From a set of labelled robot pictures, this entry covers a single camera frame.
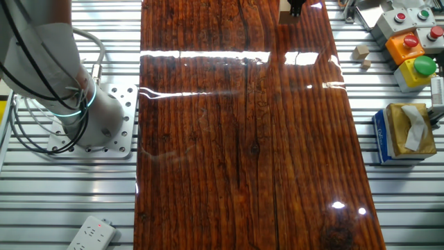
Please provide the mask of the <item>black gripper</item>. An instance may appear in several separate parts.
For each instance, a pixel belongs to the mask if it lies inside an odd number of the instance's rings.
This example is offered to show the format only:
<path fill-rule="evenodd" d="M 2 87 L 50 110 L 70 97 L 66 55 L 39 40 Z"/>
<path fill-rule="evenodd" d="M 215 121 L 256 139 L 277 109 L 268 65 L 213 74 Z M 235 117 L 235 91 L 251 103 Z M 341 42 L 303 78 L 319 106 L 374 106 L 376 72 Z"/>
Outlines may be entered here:
<path fill-rule="evenodd" d="M 292 16 L 299 17 L 302 12 L 302 5 L 306 2 L 306 0 L 287 0 L 291 4 L 290 14 Z"/>

